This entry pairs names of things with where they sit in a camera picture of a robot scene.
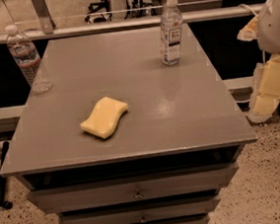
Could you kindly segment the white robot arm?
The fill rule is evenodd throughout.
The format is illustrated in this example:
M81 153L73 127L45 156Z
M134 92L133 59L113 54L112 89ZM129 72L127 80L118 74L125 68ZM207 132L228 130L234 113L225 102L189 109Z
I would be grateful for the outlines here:
M253 72L248 119L264 123L280 104L280 0L266 0L258 14L244 26L238 40L257 40L262 62Z

